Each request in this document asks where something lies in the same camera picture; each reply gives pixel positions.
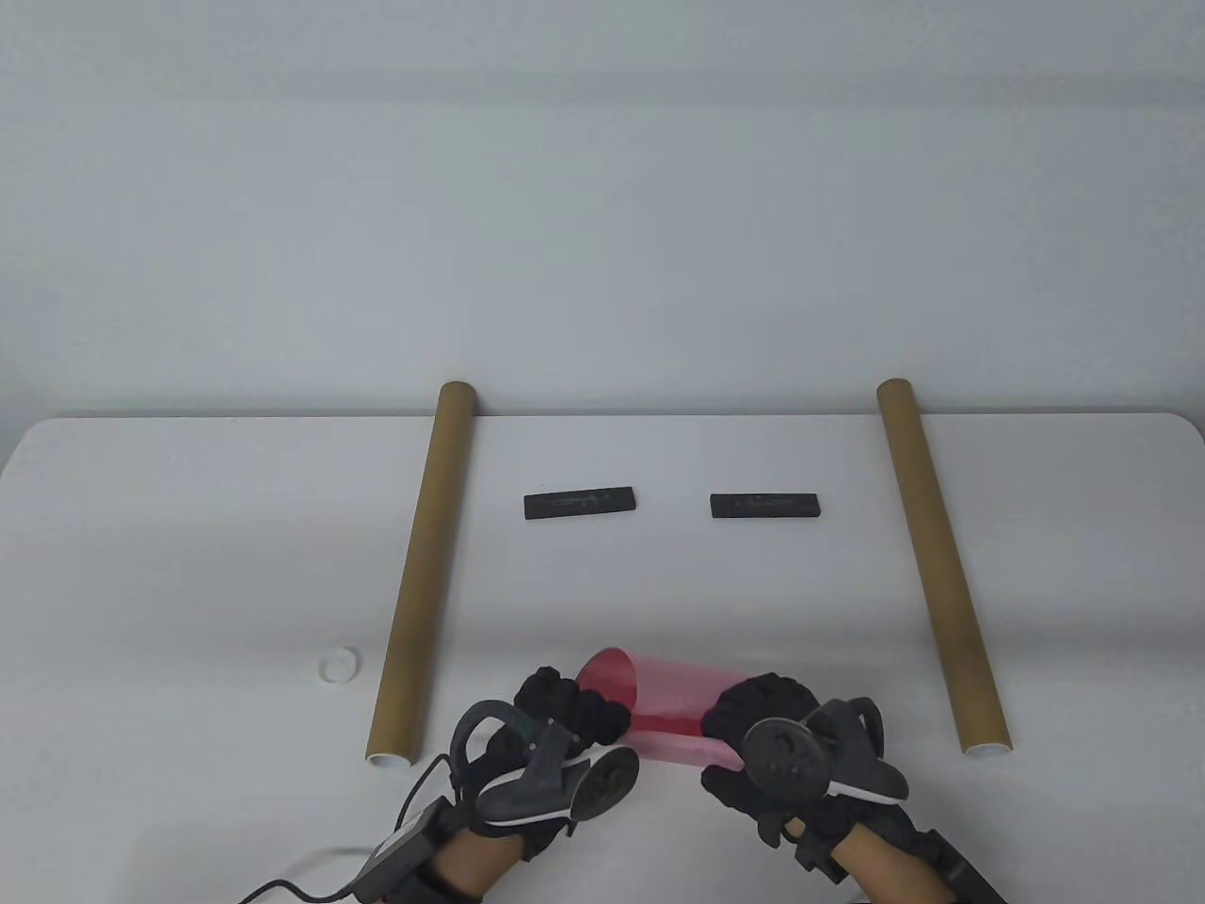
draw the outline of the grey wall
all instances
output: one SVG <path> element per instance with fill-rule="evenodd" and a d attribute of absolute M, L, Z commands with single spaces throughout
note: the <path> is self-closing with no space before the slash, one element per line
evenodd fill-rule
<path fill-rule="evenodd" d="M 61 411 L 1170 407 L 1197 0 L 0 0 L 0 459 Z"/>

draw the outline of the black cable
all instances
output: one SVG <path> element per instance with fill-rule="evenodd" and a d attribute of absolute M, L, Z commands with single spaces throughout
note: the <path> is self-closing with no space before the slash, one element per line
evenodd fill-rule
<path fill-rule="evenodd" d="M 408 810 L 410 805 L 415 803 L 415 797 L 418 794 L 418 789 L 423 787 L 428 779 L 431 777 L 431 773 L 435 771 L 435 767 L 440 763 L 447 763 L 448 768 L 452 768 L 452 759 L 447 753 L 440 753 L 431 761 L 431 764 L 427 767 L 427 770 L 421 776 L 418 776 L 418 781 L 415 782 L 415 787 L 412 787 L 410 793 L 406 796 L 406 802 L 401 805 L 401 811 L 398 814 L 398 821 L 393 824 L 394 832 L 401 828 L 401 824 L 406 821 L 406 810 Z"/>
<path fill-rule="evenodd" d="M 418 781 L 415 782 L 415 787 L 410 789 L 410 794 L 406 796 L 406 802 L 401 805 L 401 812 L 398 814 L 398 822 L 393 827 L 394 832 L 401 828 L 401 823 L 406 821 L 406 811 L 410 809 L 410 805 L 415 803 L 415 797 L 418 794 L 418 789 L 423 787 L 423 785 L 427 782 L 428 779 L 431 777 L 431 773 L 435 771 L 435 767 L 437 767 L 440 763 L 447 763 L 448 767 L 451 767 L 452 759 L 448 757 L 447 753 L 440 753 L 437 757 L 435 757 L 435 759 L 430 762 L 430 765 L 427 767 L 423 774 L 418 776 Z M 293 885 L 293 882 L 290 882 L 288 879 L 274 879 L 271 882 L 264 882 L 255 891 L 253 891 L 246 898 L 240 900 L 239 904 L 251 904 L 251 902 L 253 902 L 255 898 L 258 898 L 261 894 L 266 894 L 268 892 L 272 891 L 272 888 L 283 888 L 298 900 L 305 902 L 305 904 L 334 904 L 334 902 L 342 900 L 343 898 L 348 897 L 352 893 L 351 882 L 345 885 L 334 894 L 328 894 L 325 897 L 316 897 L 313 894 L 310 894 L 308 892 L 301 891 L 295 885 Z"/>
<path fill-rule="evenodd" d="M 348 894 L 352 893 L 352 886 L 345 885 L 334 894 L 328 894 L 324 898 L 317 898 L 313 894 L 307 894 L 306 892 L 301 891 L 295 885 L 293 885 L 293 882 L 290 882 L 288 879 L 274 879 L 271 882 L 264 882 L 255 891 L 253 891 L 246 898 L 240 900 L 239 904 L 251 904 L 251 902 L 253 902 L 260 894 L 266 894 L 268 892 L 272 891 L 272 888 L 283 888 L 294 898 L 304 900 L 305 904 L 333 904 L 333 902 L 342 900 L 343 898 L 346 898 Z"/>

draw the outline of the glove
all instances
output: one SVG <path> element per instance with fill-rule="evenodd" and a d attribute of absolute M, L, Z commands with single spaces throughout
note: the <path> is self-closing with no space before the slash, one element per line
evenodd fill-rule
<path fill-rule="evenodd" d="M 577 741 L 569 749 L 569 757 L 580 756 L 595 744 L 615 744 L 631 724 L 631 712 L 625 706 L 602 699 L 595 691 L 582 691 L 576 681 L 562 677 L 547 665 L 523 682 L 515 695 L 515 706 L 534 718 L 553 718 L 572 732 Z M 472 763 L 474 783 L 482 788 L 501 775 L 522 769 L 525 753 L 523 739 L 515 730 L 499 729 L 486 745 L 486 752 Z M 481 829 L 478 834 L 498 834 L 492 828 L 475 827 L 471 814 L 469 828 Z M 572 833 L 572 824 L 566 818 L 519 827 L 513 834 L 523 838 L 523 859 L 530 861 L 542 853 L 564 828 Z"/>
<path fill-rule="evenodd" d="M 763 718 L 782 717 L 803 722 L 819 709 L 816 695 L 798 681 L 774 674 L 762 675 L 724 691 L 715 708 L 704 716 L 703 733 L 718 738 L 741 753 L 745 735 Z M 835 742 L 833 749 L 840 751 L 844 746 L 859 744 L 881 746 L 881 741 L 874 738 L 851 738 L 846 739 L 846 744 Z M 724 806 L 757 820 L 758 834 L 771 847 L 778 846 L 792 818 L 803 820 L 807 829 L 806 844 L 797 851 L 797 858 L 807 869 L 822 867 L 830 879 L 837 874 L 844 877 L 840 867 L 831 862 L 833 847 L 845 840 L 856 824 L 870 818 L 874 811 L 899 809 L 844 796 L 822 797 L 803 805 L 788 804 L 758 788 L 745 769 L 735 773 L 711 765 L 703 770 L 701 781 L 704 789 Z"/>

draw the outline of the red transparent cup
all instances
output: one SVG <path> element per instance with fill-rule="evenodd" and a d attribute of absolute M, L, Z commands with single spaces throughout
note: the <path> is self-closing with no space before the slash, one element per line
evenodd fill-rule
<path fill-rule="evenodd" d="M 719 694 L 746 679 L 722 669 L 634 656 L 617 647 L 596 653 L 577 675 L 583 691 L 631 710 L 623 742 L 641 757 L 663 763 L 743 769 L 740 755 L 703 736 L 703 717 Z"/>

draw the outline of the brown cardboard tube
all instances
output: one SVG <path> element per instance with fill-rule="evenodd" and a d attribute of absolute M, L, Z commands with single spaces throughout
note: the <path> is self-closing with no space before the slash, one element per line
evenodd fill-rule
<path fill-rule="evenodd" d="M 468 383 L 440 389 L 369 729 L 365 756 L 377 765 L 399 757 L 415 763 L 421 756 L 476 406 L 477 393 Z"/>
<path fill-rule="evenodd" d="M 880 386 L 878 410 L 912 535 L 912 551 L 921 571 L 958 740 L 964 753 L 1012 750 L 912 385 L 907 380 L 888 380 Z"/>

